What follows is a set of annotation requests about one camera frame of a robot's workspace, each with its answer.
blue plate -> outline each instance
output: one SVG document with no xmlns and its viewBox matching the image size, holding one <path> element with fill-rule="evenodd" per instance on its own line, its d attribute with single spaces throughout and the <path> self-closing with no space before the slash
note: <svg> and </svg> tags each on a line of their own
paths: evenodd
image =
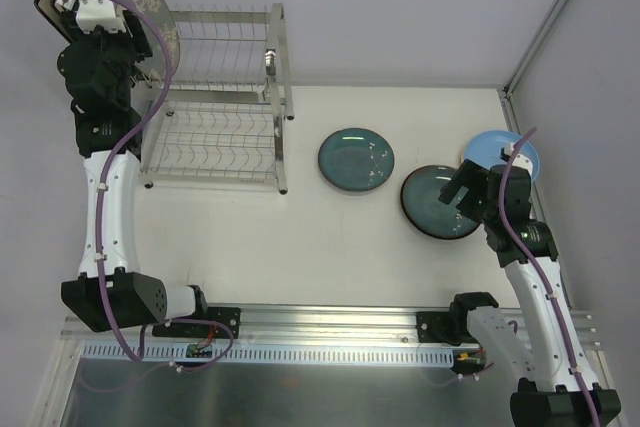
<svg viewBox="0 0 640 427">
<path fill-rule="evenodd" d="M 501 149 L 508 147 L 512 142 L 515 144 L 521 138 L 521 135 L 507 130 L 488 130 L 471 139 L 471 142 L 469 142 L 469 145 L 467 145 L 464 151 L 463 157 L 472 160 L 488 170 L 494 165 L 506 164 L 506 162 L 500 158 Z M 530 142 L 527 142 L 522 146 L 520 153 L 526 155 L 533 163 L 531 180 L 536 180 L 540 173 L 540 158 L 538 157 L 538 152 L 536 152 L 536 149 Z"/>
<path fill-rule="evenodd" d="M 318 151 L 325 178 L 348 192 L 381 186 L 393 172 L 395 158 L 389 143 L 367 129 L 353 127 L 331 134 Z"/>
<path fill-rule="evenodd" d="M 456 169 L 444 165 L 427 165 L 414 170 L 402 184 L 400 202 L 405 215 L 421 232 L 444 240 L 461 239 L 480 224 L 464 217 L 456 208 L 466 189 L 461 189 L 451 204 L 438 200 L 440 191 Z"/>
</svg>

black mount bracket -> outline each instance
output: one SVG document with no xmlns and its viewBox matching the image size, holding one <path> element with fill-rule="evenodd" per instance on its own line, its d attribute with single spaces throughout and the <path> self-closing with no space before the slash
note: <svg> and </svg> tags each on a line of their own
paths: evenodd
<svg viewBox="0 0 640 427">
<path fill-rule="evenodd" d="M 115 269 L 107 276 L 107 295 L 113 315 L 121 328 L 154 324 L 167 311 L 166 291 L 162 281 L 138 272 Z M 80 275 L 60 286 L 62 301 L 92 331 L 111 330 L 100 297 L 98 277 Z"/>
<path fill-rule="evenodd" d="M 615 390 L 590 391 L 600 425 L 615 419 L 622 406 Z M 591 414 L 582 392 L 538 392 L 534 382 L 520 379 L 518 391 L 511 394 L 511 418 L 516 427 L 590 427 Z"/>
<path fill-rule="evenodd" d="M 198 320 L 215 320 L 221 324 L 226 325 L 231 330 L 233 338 L 237 339 L 240 334 L 240 318 L 242 311 L 237 307 L 212 307 L 209 306 L 207 311 L 203 314 L 196 313 L 188 319 Z M 171 322 L 169 326 L 156 325 L 153 328 L 154 337 L 173 337 L 173 338 L 187 338 L 187 339 L 204 339 L 209 334 L 208 325 L 198 324 L 180 324 Z M 222 329 L 216 329 L 214 339 L 228 339 L 229 336 Z"/>
<path fill-rule="evenodd" d="M 416 312 L 416 329 L 420 343 L 445 343 L 459 346 L 477 343 L 467 330 L 467 314 L 478 307 L 498 307 L 488 292 L 457 294 L 449 311 Z"/>
</svg>

plate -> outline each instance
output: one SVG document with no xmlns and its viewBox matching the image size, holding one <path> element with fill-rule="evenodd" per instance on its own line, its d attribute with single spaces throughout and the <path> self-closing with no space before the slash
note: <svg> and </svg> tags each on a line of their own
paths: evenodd
<svg viewBox="0 0 640 427">
<path fill-rule="evenodd" d="M 463 160 L 472 160 L 487 170 L 491 169 L 494 165 L 506 164 L 506 162 L 500 158 L 500 151 L 502 148 L 508 147 L 510 143 L 515 144 L 521 138 L 521 135 L 509 132 L 508 130 L 488 130 L 487 132 L 482 132 L 471 139 L 462 156 Z M 533 163 L 531 181 L 536 180 L 540 173 L 540 158 L 538 157 L 538 152 L 536 152 L 536 149 L 530 142 L 527 142 L 522 146 L 520 153 L 527 156 Z"/>
<path fill-rule="evenodd" d="M 380 187 L 393 172 L 395 157 L 379 134 L 352 127 L 331 134 L 318 151 L 322 175 L 348 192 L 366 192 Z"/>
<path fill-rule="evenodd" d="M 178 25 L 173 19 L 171 9 L 169 9 L 164 0 L 130 1 L 160 30 L 162 37 L 169 47 L 171 67 L 173 69 L 172 74 L 175 74 L 178 69 L 178 64 L 180 63 L 180 39 L 178 37 Z M 146 25 L 142 24 L 142 28 L 151 46 L 153 56 L 136 64 L 136 67 L 151 80 L 164 80 L 165 62 L 160 43 Z"/>
<path fill-rule="evenodd" d="M 409 221 L 421 232 L 444 240 L 461 239 L 480 224 L 463 216 L 455 207 L 466 189 L 461 189 L 451 204 L 438 200 L 440 191 L 456 169 L 445 165 L 427 165 L 414 170 L 402 184 L 400 202 Z"/>
</svg>

stainless steel surface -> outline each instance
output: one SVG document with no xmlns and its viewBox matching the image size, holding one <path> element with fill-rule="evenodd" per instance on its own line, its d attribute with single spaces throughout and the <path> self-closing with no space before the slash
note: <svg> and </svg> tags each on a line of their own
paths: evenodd
<svg viewBox="0 0 640 427">
<path fill-rule="evenodd" d="M 562 14 L 562 11 L 564 10 L 565 6 L 569 1 L 570 0 L 554 1 L 553 5 L 549 9 L 549 12 L 545 16 L 545 19 L 542 21 L 542 24 L 538 28 L 536 34 L 533 36 L 533 40 L 527 47 L 527 50 L 525 51 L 524 56 L 518 63 L 518 66 L 516 67 L 515 72 L 511 76 L 511 80 L 506 86 L 507 93 L 509 95 L 511 95 L 511 93 L 516 89 L 516 87 L 520 83 L 522 76 L 524 75 L 525 71 L 531 64 L 532 60 L 534 59 L 536 52 L 538 51 L 538 49 L 546 39 L 547 35 L 551 32 L 551 29 L 556 23 L 556 20 L 558 20 L 558 17 L 560 16 L 560 14 Z"/>
<path fill-rule="evenodd" d="M 145 183 L 223 181 L 287 190 L 282 106 L 293 116 L 283 59 L 288 51 L 282 4 L 271 10 L 173 12 L 181 59 L 163 106 L 168 115 L 159 115 L 145 136 Z M 154 100 L 161 84 L 149 84 L 142 95 Z"/>
<path fill-rule="evenodd" d="M 134 381 L 154 364 L 91 360 L 94 387 Z M 161 368 L 115 394 L 73 390 L 62 425 L 424 427 L 508 426 L 502 372 L 451 381 L 446 369 L 219 364 L 196 375 Z"/>
<path fill-rule="evenodd" d="M 420 346 L 416 330 L 417 311 L 442 308 L 321 307 L 287 305 L 237 305 L 242 309 L 240 342 L 263 345 L 398 346 L 415 352 Z M 507 321 L 516 320 L 518 337 L 530 347 L 526 325 L 519 310 L 503 309 Z M 573 322 L 585 350 L 599 350 L 600 338 L 588 312 L 572 311 Z M 130 342 L 137 343 L 138 330 L 125 329 Z M 67 318 L 64 339 L 113 340 L 110 332 L 91 332 L 80 320 Z M 147 333 L 148 341 L 153 338 Z M 463 344 L 461 348 L 476 347 Z M 429 347 L 450 348 L 429 344 Z"/>
<path fill-rule="evenodd" d="M 361 365 L 357 366 L 340 362 L 332 365 L 328 357 L 320 362 L 325 365 L 308 365 L 313 363 L 314 351 L 318 355 L 317 352 L 329 352 L 331 348 L 334 352 L 360 352 L 360 355 L 404 352 L 404 365 L 411 364 L 411 354 L 418 356 L 427 351 L 417 343 L 415 312 L 442 309 L 239 307 L 242 317 L 238 347 L 254 352 L 295 350 L 301 359 L 306 353 L 307 363 L 276 362 L 274 365 L 256 358 L 251 363 L 221 363 L 196 375 L 159 368 L 140 384 L 108 395 L 80 388 L 77 373 L 72 389 L 70 370 L 63 368 L 59 369 L 61 375 L 56 377 L 51 391 L 71 391 L 68 402 L 65 395 L 53 401 L 58 414 L 66 402 L 64 419 L 58 416 L 51 418 L 50 423 L 38 425 L 511 425 L 511 392 L 499 366 L 481 374 L 478 382 L 456 382 L 451 380 L 447 369 L 398 367 L 389 362 L 384 363 L 385 367 L 371 366 L 366 363 L 373 362 L 372 358 L 364 360 L 365 357 L 361 357 Z M 518 337 L 527 342 L 527 329 L 520 312 L 504 309 L 503 314 L 507 320 L 518 321 Z M 577 311 L 572 312 L 572 318 L 593 364 L 592 359 L 598 360 L 601 354 L 593 320 L 588 313 Z M 136 345 L 137 329 L 124 332 L 127 341 Z M 84 339 L 87 345 L 95 345 L 96 341 L 114 345 L 110 332 L 93 333 L 76 318 L 67 319 L 62 338 L 63 343 L 75 346 L 82 346 Z M 184 341 L 154 339 L 147 334 L 150 349 Z M 429 349 L 435 353 L 451 352 L 448 345 L 430 344 Z M 83 360 L 82 375 L 91 386 L 114 387 L 134 381 L 155 365 L 158 364 Z M 606 374 L 601 368 L 597 368 L 597 372 L 601 376 Z"/>
</svg>

cable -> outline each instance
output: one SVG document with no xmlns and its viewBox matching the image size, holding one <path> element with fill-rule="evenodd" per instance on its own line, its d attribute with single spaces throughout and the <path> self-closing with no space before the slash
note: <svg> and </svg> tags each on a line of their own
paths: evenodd
<svg viewBox="0 0 640 427">
<path fill-rule="evenodd" d="M 129 140 L 131 140 L 138 132 L 140 132 L 144 128 L 145 125 L 149 123 L 149 121 L 151 121 L 153 116 L 162 107 L 162 104 L 166 100 L 167 94 L 169 93 L 169 88 L 171 86 L 171 77 L 173 72 L 173 69 L 171 66 L 171 54 L 169 53 L 169 47 L 167 46 L 167 43 L 162 37 L 162 34 L 158 30 L 158 28 L 155 25 L 153 25 L 151 20 L 149 20 L 147 16 L 142 14 L 136 8 L 136 6 L 131 2 L 129 2 L 128 0 L 109 0 L 109 1 L 133 13 L 136 17 L 138 17 L 138 19 L 140 19 L 140 21 L 143 24 L 145 24 L 149 28 L 153 36 L 158 40 L 158 42 L 160 43 L 160 48 L 162 49 L 162 55 L 164 56 L 164 61 L 165 61 L 165 79 L 164 79 L 164 85 L 162 86 L 162 91 L 160 92 L 160 96 L 158 97 L 158 100 L 153 105 L 153 107 L 149 109 L 147 114 L 140 120 L 140 122 L 137 125 L 135 125 L 129 132 L 127 132 L 124 135 L 124 137 L 122 137 L 116 143 L 113 149 L 111 149 L 111 152 L 109 152 L 107 160 L 105 161 L 104 166 L 102 168 L 102 172 L 100 173 L 100 185 L 107 184 L 109 168 L 111 167 L 111 164 L 113 163 L 113 160 L 115 159 L 116 155 L 118 155 L 118 152 L 120 152 L 120 150 L 127 144 L 127 142 L 129 142 Z M 140 362 L 142 361 L 144 352 L 141 351 L 140 355 L 136 355 L 136 353 L 133 352 L 133 350 L 129 347 L 126 340 L 124 339 L 124 336 L 122 335 L 122 332 L 120 331 L 120 327 L 118 326 L 116 318 L 113 315 L 111 304 L 109 303 L 109 296 L 107 293 L 107 279 L 106 279 L 105 268 L 104 268 L 103 245 L 102 245 L 102 218 L 103 218 L 103 211 L 104 211 L 104 194 L 105 194 L 105 190 L 103 189 L 98 190 L 98 196 L 96 200 L 96 224 L 95 224 L 95 237 L 96 237 L 95 244 L 96 244 L 96 254 L 97 254 L 96 262 L 98 265 L 98 285 L 100 289 L 100 298 L 102 300 L 102 306 L 104 308 L 107 321 L 109 322 L 109 327 L 111 327 L 111 330 L 113 331 L 113 335 L 118 341 L 118 344 L 120 344 L 120 347 L 122 347 L 122 350 L 124 350 L 125 354 L 127 354 L 127 357 L 129 357 L 134 362 Z"/>
<path fill-rule="evenodd" d="M 211 345 L 211 341 L 213 340 L 213 336 L 215 335 L 215 332 L 216 332 L 216 329 L 214 329 L 213 327 L 209 327 L 209 333 L 204 339 L 202 339 L 200 342 L 196 344 L 196 350 L 199 351 L 209 347 Z"/>
<path fill-rule="evenodd" d="M 573 375 L 576 379 L 576 383 L 580 387 L 582 391 L 582 395 L 584 395 L 585 400 L 587 401 L 587 405 L 589 407 L 589 412 L 591 413 L 591 421 L 593 423 L 593 427 L 600 427 L 600 418 L 598 417 L 598 411 L 596 409 L 595 404 L 593 403 L 593 399 L 591 398 L 591 393 L 589 392 L 589 388 L 587 387 L 584 378 L 582 377 L 582 373 L 580 373 L 576 368 L 578 367 L 578 361 L 576 359 L 576 353 L 573 350 L 573 343 L 571 342 L 571 336 L 569 334 L 569 328 L 567 326 L 567 322 L 564 319 L 564 315 L 562 314 L 562 310 L 560 309 L 560 303 L 558 299 L 554 295 L 553 287 L 551 286 L 551 282 L 547 278 L 547 275 L 544 272 L 544 269 L 538 262 L 538 260 L 534 257 L 531 251 L 524 245 L 524 242 L 520 240 L 518 234 L 515 233 L 513 227 L 509 223 L 509 219 L 507 218 L 506 213 L 506 203 L 505 203 L 505 193 L 507 189 L 507 180 L 509 179 L 509 173 L 511 172 L 511 168 L 513 167 L 513 162 L 518 156 L 520 149 L 527 142 L 529 137 L 531 137 L 535 131 L 536 127 L 532 128 L 522 136 L 522 138 L 514 145 L 513 152 L 509 157 L 509 161 L 507 162 L 507 166 L 502 174 L 502 179 L 500 180 L 500 191 L 498 195 L 498 207 L 500 209 L 500 220 L 502 220 L 502 224 L 504 225 L 505 230 L 516 243 L 516 245 L 520 248 L 520 250 L 527 257 L 531 265 L 533 265 L 536 273 L 542 280 L 542 284 L 546 290 L 549 301 L 551 302 L 551 306 L 553 307 L 553 311 L 556 314 L 556 318 L 558 319 L 558 325 L 560 327 L 560 333 L 562 334 L 562 340 L 565 345 L 565 349 L 567 350 L 567 356 L 569 357 L 569 364 L 571 365 L 571 369 L 573 370 Z"/>
<path fill-rule="evenodd" d="M 159 322 L 157 325 L 162 325 L 164 324 L 165 321 Z M 171 322 L 175 322 L 177 324 L 202 324 L 202 325 L 210 325 L 212 327 L 216 327 L 219 329 L 222 329 L 225 331 L 225 333 L 229 336 L 229 345 L 227 345 L 222 352 L 220 352 L 218 355 L 216 355 L 214 358 L 212 358 L 211 360 L 208 360 L 206 363 L 199 365 L 198 367 L 185 367 L 185 366 L 177 366 L 175 367 L 176 370 L 178 370 L 179 372 L 188 372 L 188 373 L 193 373 L 193 372 L 199 372 L 201 370 L 204 370 L 208 367 L 211 367 L 213 364 L 217 363 L 218 361 L 220 361 L 220 359 L 224 358 L 229 351 L 231 350 L 231 347 L 233 347 L 233 333 L 231 332 L 231 329 L 229 329 L 229 327 L 227 327 L 224 324 L 221 324 L 219 322 L 216 322 L 214 320 L 200 320 L 200 319 L 172 319 Z M 140 329 L 140 344 L 142 346 L 142 350 L 140 351 L 140 355 L 143 356 L 144 355 L 144 331 L 146 329 L 146 325 L 142 327 L 142 329 Z M 171 361 L 168 363 L 162 362 L 159 363 L 158 365 L 150 368 L 149 370 L 147 370 L 144 374 L 140 375 L 139 377 L 136 377 L 135 379 L 133 379 L 130 382 L 127 382 L 123 385 L 120 385 L 118 387 L 111 387 L 111 388 L 99 388 L 99 387 L 92 387 L 91 385 L 87 384 L 87 382 L 84 380 L 84 377 L 82 376 L 82 365 L 83 365 L 83 361 L 80 362 L 80 364 L 78 364 L 78 370 L 76 372 L 76 381 L 78 382 L 79 385 L 81 385 L 84 389 L 88 390 L 89 392 L 94 392 L 96 394 L 114 394 L 116 392 L 121 392 L 123 390 L 127 390 L 137 384 L 139 384 L 142 380 L 146 379 L 147 377 L 149 377 L 152 373 L 160 370 L 163 367 L 174 367 L 176 365 L 175 361 Z"/>
<path fill-rule="evenodd" d="M 513 327 L 513 333 L 514 334 L 518 334 L 518 321 L 517 320 L 510 320 L 509 322 L 507 322 L 507 325 Z"/>
</svg>

